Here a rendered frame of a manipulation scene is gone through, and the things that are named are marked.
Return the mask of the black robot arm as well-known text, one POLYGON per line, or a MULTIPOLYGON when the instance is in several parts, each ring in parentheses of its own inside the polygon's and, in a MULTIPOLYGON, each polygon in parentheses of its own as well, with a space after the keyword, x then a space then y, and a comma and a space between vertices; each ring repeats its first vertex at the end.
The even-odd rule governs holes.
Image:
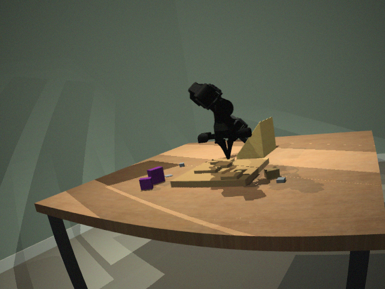
MULTIPOLYGON (((198 84, 194 82, 188 89, 190 99, 198 106, 202 106, 208 111, 214 112, 214 116, 229 117, 233 113, 233 105, 230 101, 221 97, 222 91, 213 84, 198 84), (219 93, 217 93, 217 92, 219 93)), ((241 128, 248 128, 241 118, 231 117, 231 123, 229 119, 225 118, 224 121, 215 119, 214 133, 215 138, 229 138, 229 134, 239 131, 241 128)))

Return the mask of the small purple block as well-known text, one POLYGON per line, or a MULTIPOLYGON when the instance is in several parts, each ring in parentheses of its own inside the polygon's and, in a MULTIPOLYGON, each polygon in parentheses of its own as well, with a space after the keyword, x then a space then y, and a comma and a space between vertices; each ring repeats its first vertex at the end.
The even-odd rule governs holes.
POLYGON ((139 182, 140 182, 140 187, 141 187, 141 190, 149 190, 149 189, 153 189, 153 181, 152 181, 152 177, 149 177, 149 178, 140 178, 139 179, 139 182))

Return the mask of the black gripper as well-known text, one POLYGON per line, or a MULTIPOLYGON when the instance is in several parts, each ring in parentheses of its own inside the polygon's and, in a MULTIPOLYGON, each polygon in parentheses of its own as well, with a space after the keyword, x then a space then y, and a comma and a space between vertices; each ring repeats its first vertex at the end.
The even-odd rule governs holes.
MULTIPOLYGON (((229 123, 231 123, 231 117, 221 117, 221 116, 214 116, 215 119, 219 119, 219 121, 224 121, 225 118, 229 119, 229 123)), ((241 128, 239 131, 235 131, 235 133, 229 134, 229 138, 226 141, 224 138, 216 139, 215 134, 211 134, 211 132, 201 133, 198 136, 198 143, 207 143, 208 140, 215 139, 215 144, 219 144, 222 148, 227 160, 230 159, 230 154, 232 150, 233 142, 236 141, 237 137, 240 136, 241 138, 251 137, 251 129, 250 128, 241 128), (227 146, 226 146, 227 142, 227 146)))

